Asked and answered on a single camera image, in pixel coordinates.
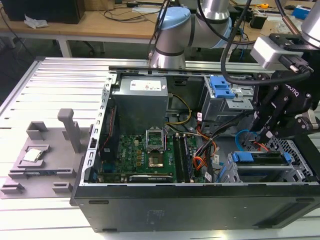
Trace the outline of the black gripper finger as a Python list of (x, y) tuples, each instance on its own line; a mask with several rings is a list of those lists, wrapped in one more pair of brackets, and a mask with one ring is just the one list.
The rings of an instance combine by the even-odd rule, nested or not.
[(267, 125), (271, 130), (278, 123), (277, 109), (273, 106), (273, 100), (278, 90), (278, 85), (257, 85), (254, 87), (253, 102), (255, 113), (251, 131), (259, 132)]
[(260, 127), (259, 144), (264, 144), (273, 137), (273, 130), (288, 111), (287, 108), (292, 101), (293, 98), (291, 96), (265, 96), (261, 99), (258, 115)]

